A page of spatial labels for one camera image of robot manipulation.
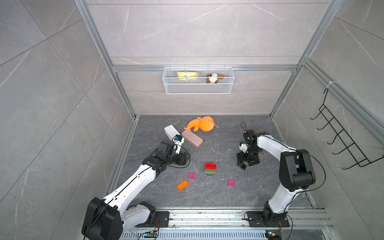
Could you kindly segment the orange lego brick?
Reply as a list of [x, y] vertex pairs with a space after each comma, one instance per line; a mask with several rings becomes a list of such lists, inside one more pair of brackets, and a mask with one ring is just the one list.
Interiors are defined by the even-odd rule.
[[185, 180], [185, 181], [183, 181], [182, 183], [180, 183], [179, 185], [177, 185], [177, 189], [178, 189], [179, 191], [182, 191], [182, 190], [185, 189], [188, 185], [189, 185], [188, 181]]

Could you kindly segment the red lego brick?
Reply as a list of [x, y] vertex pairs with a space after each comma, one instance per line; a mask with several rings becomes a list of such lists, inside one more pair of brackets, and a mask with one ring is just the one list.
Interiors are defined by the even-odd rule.
[[205, 170], [217, 170], [216, 164], [205, 164]]

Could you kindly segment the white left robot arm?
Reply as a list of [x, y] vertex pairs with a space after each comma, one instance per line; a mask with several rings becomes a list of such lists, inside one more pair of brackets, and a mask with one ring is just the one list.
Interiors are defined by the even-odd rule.
[[160, 228], [156, 207], [141, 202], [131, 206], [134, 198], [167, 167], [183, 169], [191, 155], [182, 146], [184, 139], [177, 135], [161, 141], [158, 148], [146, 157], [137, 171], [120, 187], [102, 199], [95, 197], [87, 207], [82, 235], [89, 240], [118, 240], [122, 233], [135, 227]]

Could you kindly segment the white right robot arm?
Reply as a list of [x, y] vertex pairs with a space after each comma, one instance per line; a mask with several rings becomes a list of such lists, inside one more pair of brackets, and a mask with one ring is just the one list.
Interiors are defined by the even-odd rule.
[[316, 182], [311, 155], [306, 150], [289, 147], [266, 133], [245, 130], [243, 138], [237, 154], [238, 167], [242, 170], [259, 164], [259, 152], [262, 151], [279, 161], [280, 185], [265, 204], [262, 216], [263, 221], [271, 225], [283, 220], [296, 196]]

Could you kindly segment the white rectangular box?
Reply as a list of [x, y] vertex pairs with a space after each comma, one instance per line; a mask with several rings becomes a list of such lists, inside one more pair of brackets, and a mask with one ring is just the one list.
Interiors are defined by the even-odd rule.
[[173, 126], [173, 125], [168, 125], [164, 128], [164, 131], [169, 138], [169, 140], [173, 140], [176, 135], [180, 135], [179, 131]]

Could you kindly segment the pink rectangular case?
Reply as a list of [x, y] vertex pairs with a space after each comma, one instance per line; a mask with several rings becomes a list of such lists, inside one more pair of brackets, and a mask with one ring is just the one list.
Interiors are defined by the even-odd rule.
[[195, 133], [189, 130], [184, 130], [181, 136], [195, 147], [200, 147], [203, 143], [203, 139], [197, 136]]

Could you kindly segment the orange plush whale toy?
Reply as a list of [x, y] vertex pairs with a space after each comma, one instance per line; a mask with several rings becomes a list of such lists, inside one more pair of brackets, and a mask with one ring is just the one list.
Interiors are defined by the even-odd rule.
[[214, 119], [210, 116], [206, 117], [197, 117], [196, 119], [190, 121], [184, 130], [197, 132], [202, 130], [203, 132], [209, 132], [216, 127]]

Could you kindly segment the yellow packet in basket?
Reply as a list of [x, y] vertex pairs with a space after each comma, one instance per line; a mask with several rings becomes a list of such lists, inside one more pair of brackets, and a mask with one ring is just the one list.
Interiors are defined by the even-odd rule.
[[200, 77], [200, 74], [198, 72], [177, 72], [178, 80], [179, 81], [195, 81], [198, 80]]

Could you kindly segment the brown white plush toy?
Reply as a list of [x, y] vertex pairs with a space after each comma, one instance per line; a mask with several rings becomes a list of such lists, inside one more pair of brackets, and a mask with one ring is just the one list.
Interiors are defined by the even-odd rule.
[[224, 79], [224, 75], [212, 73], [207, 75], [206, 83], [207, 84], [217, 84], [220, 80]]

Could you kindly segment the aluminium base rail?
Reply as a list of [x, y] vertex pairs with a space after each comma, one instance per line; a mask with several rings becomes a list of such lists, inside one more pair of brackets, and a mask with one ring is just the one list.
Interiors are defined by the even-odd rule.
[[271, 221], [260, 209], [163, 209], [144, 205], [132, 208], [92, 206], [86, 211], [82, 234], [90, 240], [137, 239], [145, 229], [155, 229], [158, 239], [251, 239], [256, 232], [332, 230], [324, 210], [294, 209]]

